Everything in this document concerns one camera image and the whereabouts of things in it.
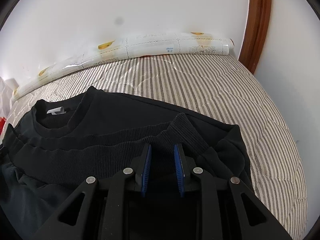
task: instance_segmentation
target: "brown wooden frame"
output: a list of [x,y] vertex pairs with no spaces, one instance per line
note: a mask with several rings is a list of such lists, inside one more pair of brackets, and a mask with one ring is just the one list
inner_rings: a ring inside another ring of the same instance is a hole
[[253,74],[266,39],[271,0],[249,0],[249,12],[239,61]]

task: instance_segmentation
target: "metal screw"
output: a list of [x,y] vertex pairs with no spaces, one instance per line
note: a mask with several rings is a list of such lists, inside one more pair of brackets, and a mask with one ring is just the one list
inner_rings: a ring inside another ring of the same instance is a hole
[[230,179],[230,181],[233,183],[233,184],[239,184],[240,183],[240,179],[238,177],[232,177]]
[[195,167],[193,169],[193,172],[196,173],[196,174],[201,174],[203,172],[203,169],[199,168],[199,167]]
[[91,183],[94,183],[96,181],[96,178],[95,177],[87,177],[87,179],[85,180],[88,184],[91,184]]
[[131,169],[131,168],[125,168],[124,170],[123,170],[123,173],[124,174],[131,174],[133,172],[133,169]]

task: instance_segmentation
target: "bed sheet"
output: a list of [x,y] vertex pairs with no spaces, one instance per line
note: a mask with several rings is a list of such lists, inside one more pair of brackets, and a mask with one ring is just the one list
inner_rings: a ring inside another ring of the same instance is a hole
[[270,97],[233,56],[144,56],[89,67],[18,99],[4,131],[8,123],[15,126],[37,100],[61,101],[91,85],[106,92],[161,100],[224,123],[238,124],[251,161],[255,195],[294,240],[301,239],[307,193],[295,141]]

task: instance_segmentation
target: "red object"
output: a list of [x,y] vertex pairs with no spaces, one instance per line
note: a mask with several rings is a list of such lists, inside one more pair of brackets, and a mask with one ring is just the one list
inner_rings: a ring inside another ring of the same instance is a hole
[[0,134],[1,134],[2,129],[4,127],[5,121],[7,121],[7,119],[5,119],[4,117],[0,117]]

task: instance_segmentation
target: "white wall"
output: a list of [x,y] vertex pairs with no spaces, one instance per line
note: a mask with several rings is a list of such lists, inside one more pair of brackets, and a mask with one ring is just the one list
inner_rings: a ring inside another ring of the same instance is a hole
[[0,31],[0,76],[18,83],[80,45],[130,34],[205,32],[231,38],[238,56],[249,0],[20,0]]
[[255,77],[297,142],[307,183],[306,234],[320,215],[320,21],[306,0],[272,0]]

